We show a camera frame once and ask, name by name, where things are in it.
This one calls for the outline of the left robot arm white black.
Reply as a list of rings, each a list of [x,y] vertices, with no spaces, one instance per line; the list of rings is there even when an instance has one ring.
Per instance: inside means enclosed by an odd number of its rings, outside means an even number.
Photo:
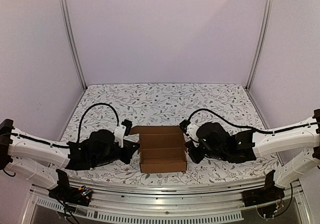
[[[140,144],[126,140],[132,123],[124,120],[114,131],[101,129],[81,142],[43,139],[14,127],[13,120],[0,124],[0,168],[15,172],[33,184],[53,190],[63,200],[74,197],[65,170],[87,171],[114,161],[129,164]]]

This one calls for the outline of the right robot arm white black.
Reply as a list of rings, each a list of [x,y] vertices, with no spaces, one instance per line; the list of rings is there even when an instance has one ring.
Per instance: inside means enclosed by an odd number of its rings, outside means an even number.
[[[179,127],[190,139],[185,147],[196,164],[203,158],[242,164],[272,153],[301,148],[301,153],[291,161],[266,175],[264,187],[258,192],[262,202],[269,202],[278,190],[283,190],[298,177],[320,166],[319,109],[301,122],[275,129],[261,130],[238,125],[241,131],[233,135],[218,122],[198,126],[188,118]]]

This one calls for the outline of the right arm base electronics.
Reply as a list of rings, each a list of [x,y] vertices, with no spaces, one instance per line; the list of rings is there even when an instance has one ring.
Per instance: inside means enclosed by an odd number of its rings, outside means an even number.
[[[264,186],[260,188],[245,190],[241,193],[242,201],[245,207],[256,206],[268,202],[282,200],[285,197],[284,188],[275,186],[275,170],[270,171],[265,176]],[[271,207],[259,207],[258,214],[265,219],[274,218],[279,210],[278,204]]]

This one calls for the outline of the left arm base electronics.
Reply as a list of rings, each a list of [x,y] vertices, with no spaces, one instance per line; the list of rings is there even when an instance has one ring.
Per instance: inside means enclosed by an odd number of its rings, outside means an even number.
[[[48,196],[64,203],[88,207],[92,199],[93,190],[85,185],[72,187],[66,172],[56,169],[56,173],[58,176],[57,186],[48,190]]]

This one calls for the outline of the brown cardboard box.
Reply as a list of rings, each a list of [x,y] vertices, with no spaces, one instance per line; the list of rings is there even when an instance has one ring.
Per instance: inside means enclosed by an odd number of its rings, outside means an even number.
[[[187,170],[186,141],[179,126],[135,126],[130,134],[139,135],[141,173],[184,173]]]

